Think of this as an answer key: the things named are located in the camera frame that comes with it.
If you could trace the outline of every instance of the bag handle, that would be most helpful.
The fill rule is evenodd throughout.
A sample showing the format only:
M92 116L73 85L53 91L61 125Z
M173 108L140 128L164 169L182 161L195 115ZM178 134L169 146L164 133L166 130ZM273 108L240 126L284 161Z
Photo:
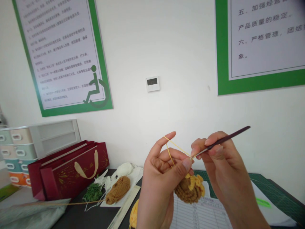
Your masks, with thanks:
M80 165L77 162L74 162L74 168L81 177L86 178L86 179L92 179L96 175L96 172L98 171L98 151L97 150L95 150L95 152L94 152L94 165L95 165L94 173L91 177L88 178L86 176L86 174L84 173L83 169L80 167Z

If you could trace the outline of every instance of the fingernail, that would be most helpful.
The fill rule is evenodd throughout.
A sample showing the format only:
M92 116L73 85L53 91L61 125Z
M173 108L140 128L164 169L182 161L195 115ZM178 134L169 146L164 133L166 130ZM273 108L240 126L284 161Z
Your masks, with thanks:
M206 146L209 146L209 145L211 145L212 143L211 143L211 140L210 139L207 139L205 142L204 142L204 145L206 145Z
M196 151L195 148L193 148L191 151L191 156L193 156L195 154L195 151Z
M191 161L189 158L184 159L184 160L182 161L182 164L183 164L183 166L185 167L185 169L186 169L187 171L189 171L190 168L192 167L192 161Z
M217 150L216 150L216 154L220 154L223 150L223 146L221 145Z

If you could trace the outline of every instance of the ruler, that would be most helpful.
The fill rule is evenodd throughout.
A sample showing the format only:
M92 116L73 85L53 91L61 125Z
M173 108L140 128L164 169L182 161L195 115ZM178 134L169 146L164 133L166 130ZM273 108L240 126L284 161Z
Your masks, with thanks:
M136 198L139 190L140 190L140 186L134 186L133 189L131 190L131 193L129 194L127 200L125 201L125 203L123 204L123 206L120 208L120 210L117 212L117 214L115 215L115 217L113 218L111 224L109 225L108 229L118 229L119 226L121 225L121 222L123 221L125 215L127 214L132 202L134 201L134 199Z

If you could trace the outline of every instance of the red gift bag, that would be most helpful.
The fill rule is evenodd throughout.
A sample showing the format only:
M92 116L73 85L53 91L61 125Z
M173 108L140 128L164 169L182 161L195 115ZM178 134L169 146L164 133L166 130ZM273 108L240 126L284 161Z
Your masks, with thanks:
M104 142L91 144L87 151L75 152L66 159L40 169L47 200L75 198L109 165Z
M63 149L59 152L51 154L45 158L42 158L32 164L28 165L29 174L31 177L31 186L32 186L32 193L35 199L46 201L46 194L45 189L43 186L42 178L40 169L48 166L52 162L56 162L60 159L65 158L72 153L79 151L81 149L86 149L90 144L93 144L94 141L88 142L87 140L72 145L66 149Z

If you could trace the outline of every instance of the poster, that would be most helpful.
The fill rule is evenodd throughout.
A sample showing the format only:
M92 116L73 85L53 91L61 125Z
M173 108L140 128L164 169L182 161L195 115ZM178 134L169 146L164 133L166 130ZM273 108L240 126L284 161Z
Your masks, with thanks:
M218 94L305 84L303 0L216 0Z
M111 109L94 0L13 0L43 117Z

